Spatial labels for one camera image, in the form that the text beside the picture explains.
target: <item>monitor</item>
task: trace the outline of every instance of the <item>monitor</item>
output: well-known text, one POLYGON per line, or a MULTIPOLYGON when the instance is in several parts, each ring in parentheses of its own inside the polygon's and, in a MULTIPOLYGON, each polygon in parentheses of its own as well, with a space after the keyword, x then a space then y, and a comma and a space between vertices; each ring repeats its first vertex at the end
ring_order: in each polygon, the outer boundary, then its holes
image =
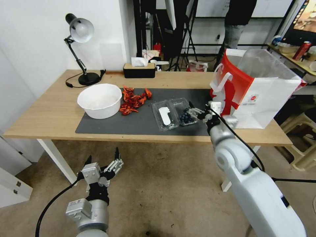
POLYGON ((305 0, 282 42, 300 46, 304 41, 316 45, 316 0, 305 0))

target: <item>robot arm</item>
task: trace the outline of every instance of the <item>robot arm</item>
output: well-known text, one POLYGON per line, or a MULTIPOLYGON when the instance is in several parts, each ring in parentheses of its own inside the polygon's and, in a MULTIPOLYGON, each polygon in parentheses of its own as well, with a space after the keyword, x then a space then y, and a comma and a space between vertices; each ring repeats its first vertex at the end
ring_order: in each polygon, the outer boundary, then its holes
POLYGON ((109 227, 108 187, 112 179, 122 168, 123 161, 116 148, 114 160, 110 165, 101 167, 98 163, 87 162, 80 175, 88 184, 89 196, 68 204, 66 215, 73 219, 79 230, 77 237, 108 237, 109 227))
MULTIPOLYGON (((191 108, 188 112, 206 123, 215 161, 231 181, 231 189, 257 236, 306 236, 303 223, 274 181, 258 168, 250 150, 219 119, 218 103, 210 101, 205 110, 191 108)), ((232 129, 237 124, 232 116, 225 121, 232 129)))

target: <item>tissue box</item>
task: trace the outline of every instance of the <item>tissue box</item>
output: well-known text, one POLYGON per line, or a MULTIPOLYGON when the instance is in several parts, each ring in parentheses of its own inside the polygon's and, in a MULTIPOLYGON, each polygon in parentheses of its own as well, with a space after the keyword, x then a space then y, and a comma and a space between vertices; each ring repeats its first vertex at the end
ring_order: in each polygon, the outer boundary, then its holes
POLYGON ((125 78, 154 78, 156 68, 154 63, 137 67, 132 66, 130 63, 125 63, 123 71, 125 78))

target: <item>logo on bag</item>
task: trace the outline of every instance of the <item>logo on bag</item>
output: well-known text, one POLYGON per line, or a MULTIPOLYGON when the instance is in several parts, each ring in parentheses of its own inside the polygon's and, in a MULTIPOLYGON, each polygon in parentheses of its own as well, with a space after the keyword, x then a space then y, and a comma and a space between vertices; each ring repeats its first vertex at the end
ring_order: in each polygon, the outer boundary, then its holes
POLYGON ((248 102, 253 103, 253 102, 256 102, 257 99, 258 99, 258 94, 253 94, 250 96, 250 99, 248 100, 248 102))

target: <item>table leg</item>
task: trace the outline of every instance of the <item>table leg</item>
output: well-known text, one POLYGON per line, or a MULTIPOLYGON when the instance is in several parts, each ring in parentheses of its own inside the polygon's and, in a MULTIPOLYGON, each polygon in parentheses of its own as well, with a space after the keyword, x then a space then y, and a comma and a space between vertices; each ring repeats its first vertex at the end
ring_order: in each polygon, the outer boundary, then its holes
MULTIPOLYGON (((259 150, 259 148, 260 148, 260 146, 255 146, 255 147, 253 148, 253 151, 257 153, 257 151, 259 150)), ((221 186, 222 186, 222 191, 223 191, 223 192, 227 192, 228 189, 231 187, 231 182, 229 181, 228 178, 226 178, 226 179, 224 180, 224 182, 222 183, 221 186)))
POLYGON ((72 171, 70 166, 65 161, 64 157, 61 155, 57 147, 54 145, 52 140, 48 139, 37 139, 44 150, 48 153, 50 158, 54 161, 54 163, 58 166, 58 168, 62 171, 62 173, 66 176, 70 183, 76 181, 77 176, 72 171))

